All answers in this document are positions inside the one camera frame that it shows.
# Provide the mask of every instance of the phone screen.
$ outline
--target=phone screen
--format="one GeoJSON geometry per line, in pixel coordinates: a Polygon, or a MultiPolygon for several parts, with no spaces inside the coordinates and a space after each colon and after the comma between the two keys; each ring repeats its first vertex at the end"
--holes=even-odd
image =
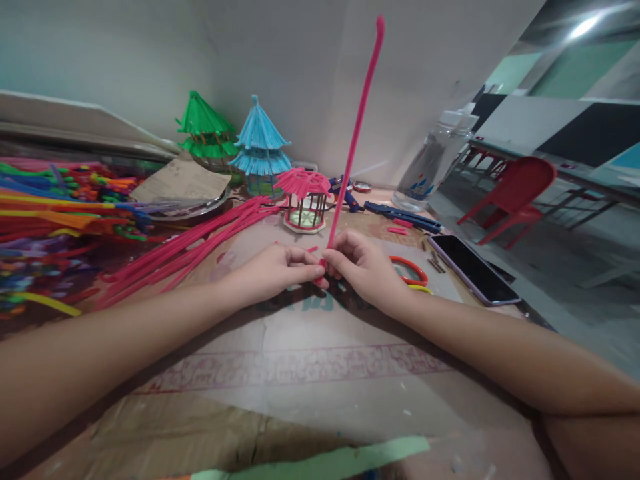
{"type": "Polygon", "coordinates": [[[449,260],[462,270],[490,302],[520,300],[518,294],[458,237],[439,235],[431,237],[431,241],[445,252],[449,260]]]}

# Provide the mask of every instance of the ceiling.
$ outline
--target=ceiling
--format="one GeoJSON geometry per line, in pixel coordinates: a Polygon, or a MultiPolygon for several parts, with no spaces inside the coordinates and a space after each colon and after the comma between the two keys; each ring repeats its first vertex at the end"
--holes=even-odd
{"type": "Polygon", "coordinates": [[[640,37],[640,0],[547,0],[510,55],[533,53],[566,41],[574,28],[598,12],[602,18],[580,41],[640,37]]]}

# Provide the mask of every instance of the person's right hand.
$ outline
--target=person's right hand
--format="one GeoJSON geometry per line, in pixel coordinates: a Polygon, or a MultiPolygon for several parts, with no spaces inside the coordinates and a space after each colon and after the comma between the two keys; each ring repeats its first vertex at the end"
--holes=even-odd
{"type": "Polygon", "coordinates": [[[322,256],[330,276],[344,277],[364,300],[393,316],[393,308],[411,291],[395,271],[388,255],[355,230],[336,236],[333,249],[322,256]]]}

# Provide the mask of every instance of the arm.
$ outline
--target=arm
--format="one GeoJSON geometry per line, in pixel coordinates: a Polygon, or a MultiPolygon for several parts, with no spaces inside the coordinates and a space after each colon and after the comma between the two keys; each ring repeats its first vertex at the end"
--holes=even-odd
{"type": "Polygon", "coordinates": [[[388,256],[358,232],[326,250],[329,273],[364,300],[476,368],[543,413],[640,413],[634,380],[566,338],[488,309],[414,291],[388,256]]]}
{"type": "MultiPolygon", "coordinates": [[[[0,343],[0,467],[232,313],[318,278],[324,274],[318,262],[300,248],[272,245],[219,282],[64,320],[0,343]]],[[[328,286],[326,280],[321,286],[328,286]]]]}
{"type": "Polygon", "coordinates": [[[564,337],[487,309],[412,291],[354,231],[323,252],[327,270],[372,305],[543,414],[571,478],[640,477],[640,387],[564,337]]]}

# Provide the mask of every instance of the smartphone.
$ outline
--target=smartphone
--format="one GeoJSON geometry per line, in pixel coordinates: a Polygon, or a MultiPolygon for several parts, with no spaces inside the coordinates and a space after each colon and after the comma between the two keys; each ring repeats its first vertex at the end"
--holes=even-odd
{"type": "Polygon", "coordinates": [[[454,235],[434,235],[429,243],[488,307],[522,300],[476,252],[454,235]]]}

